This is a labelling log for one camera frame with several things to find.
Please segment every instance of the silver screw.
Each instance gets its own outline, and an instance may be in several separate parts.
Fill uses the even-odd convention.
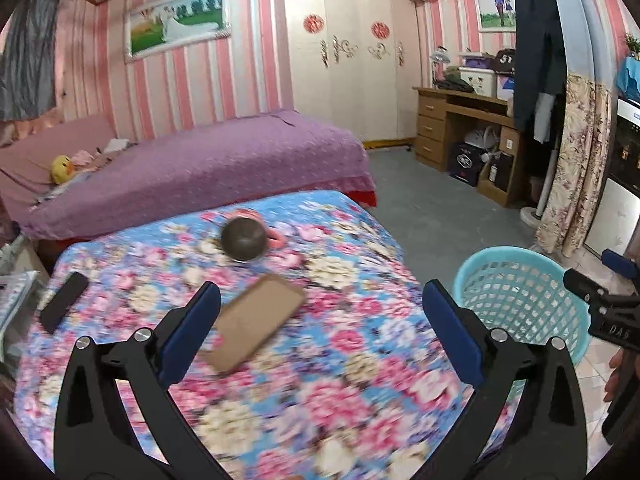
[[[140,328],[136,330],[136,333],[133,335],[133,337],[136,341],[146,341],[151,337],[151,330],[149,330],[148,328]]]
[[[505,330],[501,328],[494,328],[491,330],[491,339],[497,341],[498,343],[504,343],[509,338],[509,334],[506,333]]]
[[[76,341],[76,348],[79,350],[84,350],[90,344],[91,340],[87,336],[83,335],[80,339],[78,339],[78,341]]]
[[[563,350],[566,345],[564,344],[564,339],[559,337],[552,337],[551,346],[556,350]]]

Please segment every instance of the red round sticker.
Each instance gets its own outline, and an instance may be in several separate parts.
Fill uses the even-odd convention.
[[[391,34],[391,31],[385,23],[375,22],[371,25],[371,33],[379,40],[386,40]]]
[[[317,14],[310,14],[305,18],[303,25],[307,32],[315,34],[324,28],[324,20]]]

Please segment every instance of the gray curtain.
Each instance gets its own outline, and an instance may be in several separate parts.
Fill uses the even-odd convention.
[[[55,37],[60,0],[21,0],[0,56],[0,121],[28,121],[56,106]]]

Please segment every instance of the purple blanket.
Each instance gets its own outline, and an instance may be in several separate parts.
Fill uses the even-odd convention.
[[[279,111],[131,148],[22,222],[34,238],[94,238],[174,215],[302,189],[373,192],[347,130]]]

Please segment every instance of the wardrobe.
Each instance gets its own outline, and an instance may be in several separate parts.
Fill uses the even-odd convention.
[[[285,0],[294,108],[362,141],[415,137],[411,0]]]

